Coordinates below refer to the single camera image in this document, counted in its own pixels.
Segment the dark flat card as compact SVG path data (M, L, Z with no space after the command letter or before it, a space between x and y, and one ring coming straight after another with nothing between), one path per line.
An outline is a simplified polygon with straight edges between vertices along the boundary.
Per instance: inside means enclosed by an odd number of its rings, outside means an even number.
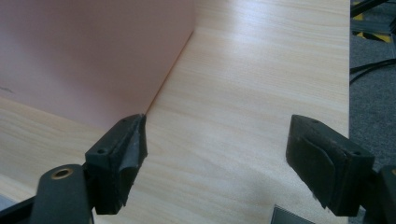
M305 218L299 217L292 212L280 207L275 206L274 212L271 217L270 224L315 224Z

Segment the pink paper sheet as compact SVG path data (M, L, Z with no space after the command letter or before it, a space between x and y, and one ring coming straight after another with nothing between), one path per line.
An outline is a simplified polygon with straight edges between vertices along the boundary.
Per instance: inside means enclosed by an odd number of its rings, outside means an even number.
M149 110L194 0L0 0L0 96L109 128Z

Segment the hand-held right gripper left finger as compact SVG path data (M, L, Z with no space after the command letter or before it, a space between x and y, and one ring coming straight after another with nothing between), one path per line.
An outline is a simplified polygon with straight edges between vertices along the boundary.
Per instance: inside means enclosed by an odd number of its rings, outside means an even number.
M144 114L118 121L85 154L85 170L95 181L93 207L98 215L116 215L148 155Z

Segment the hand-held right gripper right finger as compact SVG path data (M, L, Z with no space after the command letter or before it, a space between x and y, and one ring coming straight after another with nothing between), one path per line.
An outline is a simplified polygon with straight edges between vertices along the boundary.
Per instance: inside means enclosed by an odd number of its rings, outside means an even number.
M324 123L293 115L286 149L288 165L338 217L360 207L360 186L373 171L375 156Z

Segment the black and yellow striped bar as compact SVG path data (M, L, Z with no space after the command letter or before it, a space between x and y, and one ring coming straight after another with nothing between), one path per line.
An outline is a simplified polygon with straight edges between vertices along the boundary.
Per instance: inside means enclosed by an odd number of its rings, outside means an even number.
M390 0L362 0L356 5L350 6L350 29L355 33L363 33L370 35L386 35L390 39L396 36L396 13L392 21L367 21L364 19L358 20L359 15L364 14L372 8L378 7Z

